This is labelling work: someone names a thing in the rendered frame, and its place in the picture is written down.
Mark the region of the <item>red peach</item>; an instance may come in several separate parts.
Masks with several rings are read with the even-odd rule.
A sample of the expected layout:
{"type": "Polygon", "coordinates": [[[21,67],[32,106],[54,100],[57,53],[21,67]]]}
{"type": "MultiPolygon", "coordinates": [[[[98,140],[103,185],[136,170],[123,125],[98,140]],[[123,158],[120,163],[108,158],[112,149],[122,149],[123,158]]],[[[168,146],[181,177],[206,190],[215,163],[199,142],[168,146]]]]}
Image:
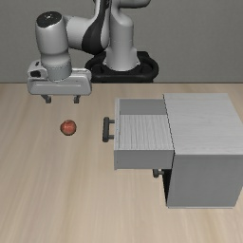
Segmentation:
{"type": "Polygon", "coordinates": [[[77,125],[73,120],[66,120],[60,125],[60,130],[64,135],[72,136],[77,130],[77,125]]]}

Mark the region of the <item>grey open drawer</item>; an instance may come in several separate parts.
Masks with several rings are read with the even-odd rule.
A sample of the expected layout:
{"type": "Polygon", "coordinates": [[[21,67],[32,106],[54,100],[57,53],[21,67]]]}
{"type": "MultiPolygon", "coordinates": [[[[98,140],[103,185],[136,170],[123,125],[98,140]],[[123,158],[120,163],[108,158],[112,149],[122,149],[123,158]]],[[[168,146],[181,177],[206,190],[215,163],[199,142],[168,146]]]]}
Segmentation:
{"type": "Polygon", "coordinates": [[[175,154],[164,99],[117,99],[103,119],[103,142],[114,140],[114,169],[171,169],[175,154]]]}

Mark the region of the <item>grey cabinet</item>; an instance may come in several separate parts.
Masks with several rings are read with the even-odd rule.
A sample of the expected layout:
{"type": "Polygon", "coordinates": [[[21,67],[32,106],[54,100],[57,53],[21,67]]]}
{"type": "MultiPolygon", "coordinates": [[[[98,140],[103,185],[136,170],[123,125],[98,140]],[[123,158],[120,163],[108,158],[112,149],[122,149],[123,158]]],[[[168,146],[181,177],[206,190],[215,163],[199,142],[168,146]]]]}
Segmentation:
{"type": "Polygon", "coordinates": [[[243,188],[243,122],[226,93],[166,93],[174,145],[169,208],[232,208],[243,188]]]}

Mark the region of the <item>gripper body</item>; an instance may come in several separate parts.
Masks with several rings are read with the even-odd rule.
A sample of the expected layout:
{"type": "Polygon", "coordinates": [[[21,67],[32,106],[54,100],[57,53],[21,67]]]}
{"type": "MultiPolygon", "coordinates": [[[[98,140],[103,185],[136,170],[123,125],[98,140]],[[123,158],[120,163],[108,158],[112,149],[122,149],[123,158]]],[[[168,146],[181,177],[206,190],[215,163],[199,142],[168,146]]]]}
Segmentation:
{"type": "Polygon", "coordinates": [[[61,81],[51,81],[40,60],[33,61],[28,68],[28,92],[32,95],[89,95],[91,72],[86,68],[73,68],[71,75],[61,81]]]}

